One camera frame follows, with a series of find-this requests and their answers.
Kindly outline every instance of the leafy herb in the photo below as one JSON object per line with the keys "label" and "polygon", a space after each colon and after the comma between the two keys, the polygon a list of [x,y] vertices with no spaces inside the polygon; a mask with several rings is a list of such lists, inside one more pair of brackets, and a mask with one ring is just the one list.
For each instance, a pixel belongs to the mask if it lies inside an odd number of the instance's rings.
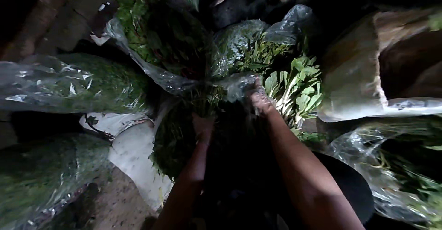
{"label": "leafy herb", "polygon": [[149,78],[123,64],[87,54],[34,56],[31,63],[1,64],[14,71],[0,84],[7,100],[51,113],[155,112],[154,103],[146,101]]}
{"label": "leafy herb", "polygon": [[107,170],[110,143],[66,134],[1,150],[0,228],[26,224]]}
{"label": "leafy herb", "polygon": [[117,0],[129,46],[143,60],[184,77],[201,80],[212,61],[210,37],[189,12],[169,0]]}
{"label": "leafy herb", "polygon": [[207,91],[194,91],[190,99],[181,101],[163,118],[155,135],[153,153],[149,157],[159,172],[176,179],[195,149],[192,112],[201,117],[216,114],[222,100],[223,89],[208,87]]}
{"label": "leafy herb", "polygon": [[319,66],[314,66],[316,58],[301,56],[293,59],[290,72],[275,71],[264,81],[269,97],[275,100],[276,109],[292,129],[308,118],[315,118],[312,110],[322,100]]}
{"label": "leafy herb", "polygon": [[245,55],[233,65],[234,72],[252,71],[264,74],[273,64],[276,56],[283,56],[290,52],[292,46],[263,41],[265,33],[246,49],[242,48]]}
{"label": "leafy herb", "polygon": [[[370,186],[379,193],[377,197],[402,201],[404,205],[394,206],[422,218],[413,224],[439,230],[442,229],[442,175],[439,171],[442,152],[438,150],[442,145],[441,136],[442,120],[437,117],[387,118],[359,126],[334,140],[332,146],[340,148],[337,153],[340,156],[351,156],[346,162],[362,165],[362,171],[373,176],[370,180],[375,183]],[[372,159],[378,160],[380,165],[375,166]],[[378,207],[390,209],[391,205],[382,202]]]}

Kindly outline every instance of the pile of vegetables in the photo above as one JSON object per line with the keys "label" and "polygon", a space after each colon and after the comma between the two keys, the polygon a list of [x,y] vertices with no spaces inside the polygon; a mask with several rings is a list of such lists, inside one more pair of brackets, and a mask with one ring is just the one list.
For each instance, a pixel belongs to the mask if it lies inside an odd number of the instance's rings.
{"label": "pile of vegetables", "polygon": [[[229,74],[262,75],[268,96],[275,100],[292,131],[299,130],[303,119],[314,117],[311,112],[322,98],[315,58],[305,55],[293,58],[296,46],[263,41],[266,33],[262,32],[260,21],[245,21],[232,28],[217,34],[215,39],[220,51],[229,54]],[[226,44],[225,39],[235,39],[235,42]],[[232,108],[224,102],[226,94],[222,87],[202,86],[193,92],[194,96],[183,98],[168,113],[156,134],[151,158],[159,171],[171,179],[179,175],[195,148],[191,112],[200,116],[218,115]]]}
{"label": "pile of vegetables", "polygon": [[290,72],[274,71],[265,79],[264,88],[275,100],[276,109],[292,131],[298,130],[304,119],[315,118],[311,114],[320,103],[319,66],[316,58],[301,56],[293,59]]}
{"label": "pile of vegetables", "polygon": [[0,68],[7,70],[0,81],[4,103],[50,113],[155,111],[156,100],[146,99],[152,83],[145,74],[98,56],[31,56],[23,63],[1,62]]}
{"label": "pile of vegetables", "polygon": [[37,225],[42,210],[53,210],[108,170],[111,143],[71,133],[1,150],[0,227]]}
{"label": "pile of vegetables", "polygon": [[[367,175],[378,197],[378,210],[399,207],[390,215],[403,218],[407,212],[415,215],[407,221],[438,230],[442,229],[441,136],[439,117],[378,119],[338,137],[331,149],[334,156]],[[402,205],[384,201],[391,198]]]}
{"label": "pile of vegetables", "polygon": [[192,80],[205,76],[212,43],[202,24],[170,0],[116,0],[116,18],[144,61]]}

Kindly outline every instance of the clear plastic bag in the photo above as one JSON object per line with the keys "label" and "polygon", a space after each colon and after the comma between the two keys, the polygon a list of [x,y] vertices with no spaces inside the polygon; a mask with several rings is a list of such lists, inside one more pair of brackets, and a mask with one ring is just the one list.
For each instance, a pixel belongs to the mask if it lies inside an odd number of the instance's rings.
{"label": "clear plastic bag", "polygon": [[321,33],[321,26],[310,7],[295,5],[281,22],[275,23],[266,30],[265,41],[279,44],[297,45],[304,38],[309,40]]}
{"label": "clear plastic bag", "polygon": [[416,174],[397,174],[390,170],[390,165],[407,167],[415,164],[410,164],[404,159],[395,161],[398,163],[389,163],[385,158],[389,153],[380,151],[387,140],[406,136],[413,141],[417,139],[425,142],[432,137],[437,139],[441,130],[442,121],[437,118],[378,119],[336,138],[324,153],[350,165],[367,180],[379,214],[413,225],[418,224],[425,229],[429,226],[433,227],[432,229],[441,229],[442,192],[430,192],[429,188],[413,188],[419,192],[425,190],[427,199],[406,192],[410,191],[410,185],[405,181],[412,179]]}
{"label": "clear plastic bag", "polygon": [[268,27],[260,20],[246,20],[218,31],[214,36],[215,44],[226,57],[227,66],[231,68],[236,60],[242,58]]}
{"label": "clear plastic bag", "polygon": [[109,168],[110,142],[77,133],[14,145],[0,155],[0,229],[36,229]]}
{"label": "clear plastic bag", "polygon": [[49,113],[146,113],[148,78],[87,54],[31,56],[0,62],[0,108]]}
{"label": "clear plastic bag", "polygon": [[[183,15],[185,20],[189,20],[189,23],[194,27],[195,25],[200,25],[198,34],[194,37],[202,38],[198,39],[198,41],[204,41],[204,52],[206,59],[206,79],[210,79],[217,76],[224,76],[227,74],[227,65],[225,62],[225,58],[218,51],[218,48],[213,43],[212,36],[208,34],[203,28],[202,24],[193,17],[189,12],[185,11],[179,5],[173,3],[173,1],[168,0],[168,6],[174,13],[180,13]],[[129,54],[131,58],[140,65],[143,71],[152,78],[152,80],[161,86],[165,91],[173,94],[173,95],[183,95],[185,91],[189,91],[194,89],[198,84],[202,81],[200,80],[191,80],[186,77],[183,77],[178,74],[174,74],[170,71],[167,71],[161,67],[158,67],[152,63],[146,62],[140,55],[134,51],[128,42],[128,39],[124,33],[123,27],[120,24],[118,18],[113,18],[110,20],[105,29],[106,36],[114,38],[117,41],[117,45],[121,47],[121,49]],[[173,68],[174,64],[169,64],[167,61],[161,61],[162,65]]]}

